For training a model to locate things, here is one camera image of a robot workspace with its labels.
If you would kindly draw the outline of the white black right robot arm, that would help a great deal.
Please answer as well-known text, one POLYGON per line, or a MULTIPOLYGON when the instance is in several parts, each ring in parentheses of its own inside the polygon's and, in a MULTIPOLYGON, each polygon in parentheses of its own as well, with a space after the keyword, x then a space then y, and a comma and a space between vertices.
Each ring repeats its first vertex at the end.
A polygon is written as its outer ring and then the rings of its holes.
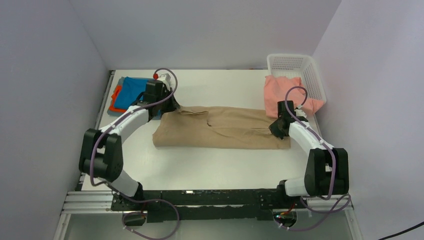
POLYGON ((271 134, 281 140, 296 141, 307 154, 303 177, 283 180, 283 186, 275 194, 276 203, 289 207, 295 197, 318 197, 344 195, 349 191, 348 153, 325 141, 312 129, 308 120, 296 116, 294 103, 279 101, 277 119, 269 126, 271 134))

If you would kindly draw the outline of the beige t-shirt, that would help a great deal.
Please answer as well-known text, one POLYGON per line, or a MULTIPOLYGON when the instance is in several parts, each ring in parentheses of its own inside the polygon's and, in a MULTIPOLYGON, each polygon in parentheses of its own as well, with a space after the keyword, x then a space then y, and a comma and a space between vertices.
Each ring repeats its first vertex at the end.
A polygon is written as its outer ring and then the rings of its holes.
POLYGON ((289 138, 272 135, 273 122, 260 109, 182 106, 162 115, 152 141, 157 148, 289 149, 289 138))

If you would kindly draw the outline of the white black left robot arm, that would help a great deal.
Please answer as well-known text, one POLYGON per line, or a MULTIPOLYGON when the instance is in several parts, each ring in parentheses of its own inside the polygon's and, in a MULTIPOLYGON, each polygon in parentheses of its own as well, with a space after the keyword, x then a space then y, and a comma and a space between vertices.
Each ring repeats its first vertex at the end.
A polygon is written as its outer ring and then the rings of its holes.
POLYGON ((78 168, 94 179, 124 196, 124 204, 131 210, 144 203, 144 190, 140 182, 124 171, 123 143, 141 126, 152 119, 177 110, 180 106, 171 87, 161 80, 150 79, 128 109, 112 123, 100 129, 88 129, 83 136, 78 168))

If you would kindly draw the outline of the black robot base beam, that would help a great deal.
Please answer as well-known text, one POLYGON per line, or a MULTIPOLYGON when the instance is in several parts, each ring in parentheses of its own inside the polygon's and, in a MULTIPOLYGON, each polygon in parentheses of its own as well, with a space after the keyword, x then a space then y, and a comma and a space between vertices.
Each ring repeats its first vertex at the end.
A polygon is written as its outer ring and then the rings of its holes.
POLYGON ((304 210, 299 197, 286 196, 282 189, 146 190, 147 203, 135 203, 113 194, 114 212, 143 212, 147 223, 180 219, 271 221, 274 216, 304 210))

